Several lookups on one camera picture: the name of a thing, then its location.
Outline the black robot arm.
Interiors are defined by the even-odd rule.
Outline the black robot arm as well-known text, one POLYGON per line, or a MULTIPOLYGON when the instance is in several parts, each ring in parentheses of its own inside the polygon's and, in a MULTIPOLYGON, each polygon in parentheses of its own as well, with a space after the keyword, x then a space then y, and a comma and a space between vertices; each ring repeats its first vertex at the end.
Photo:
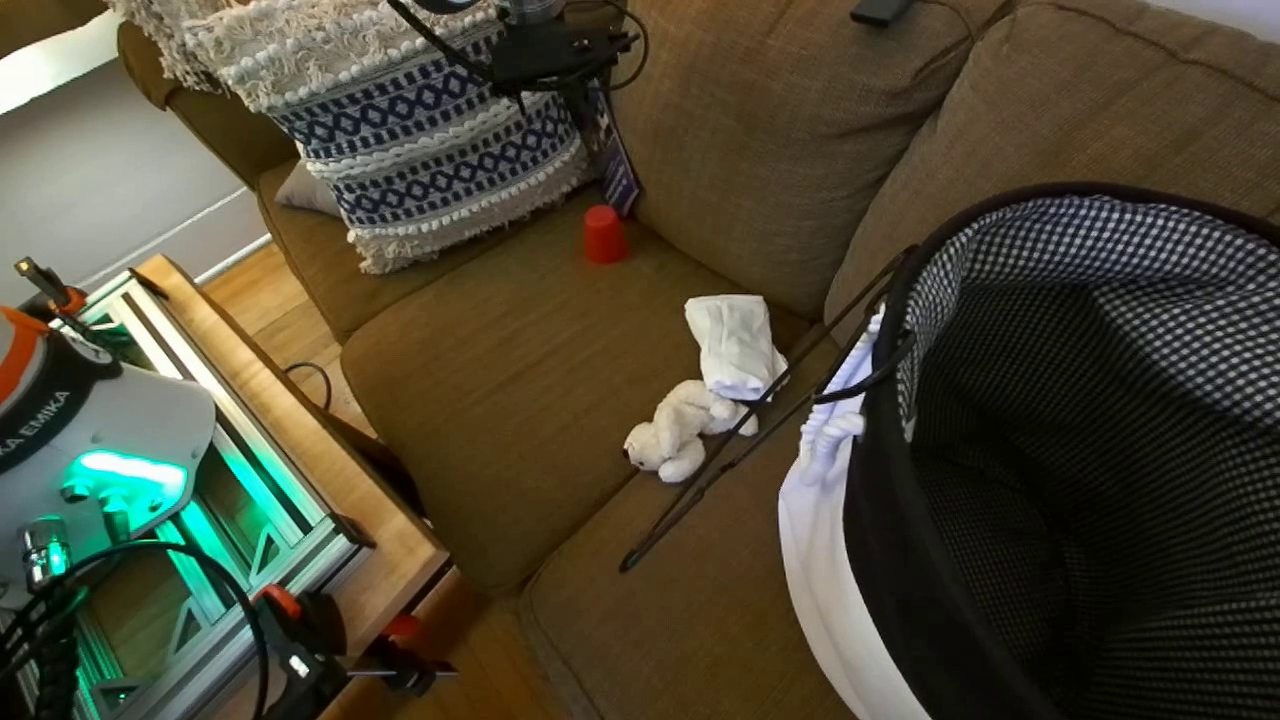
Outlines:
POLYGON ((610 78, 636 33, 567 17, 567 0, 388 0, 449 63, 500 96, 570 94, 610 78))

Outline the white orange robot base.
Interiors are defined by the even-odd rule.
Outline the white orange robot base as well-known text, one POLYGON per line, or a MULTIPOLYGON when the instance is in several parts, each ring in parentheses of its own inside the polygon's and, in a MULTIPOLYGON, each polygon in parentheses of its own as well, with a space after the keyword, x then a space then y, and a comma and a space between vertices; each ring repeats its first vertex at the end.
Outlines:
POLYGON ((194 491, 214 405, 192 382, 0 308, 0 592, 101 554, 106 533, 142 538, 194 491))

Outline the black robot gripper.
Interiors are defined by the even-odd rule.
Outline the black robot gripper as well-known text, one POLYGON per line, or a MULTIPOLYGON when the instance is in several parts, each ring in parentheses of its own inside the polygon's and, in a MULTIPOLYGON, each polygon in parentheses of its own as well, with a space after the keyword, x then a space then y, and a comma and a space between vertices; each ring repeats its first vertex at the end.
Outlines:
POLYGON ((510 25, 491 50, 487 82, 504 96, 562 94, 608 74, 622 53, 622 33, 570 27, 562 19, 510 25))

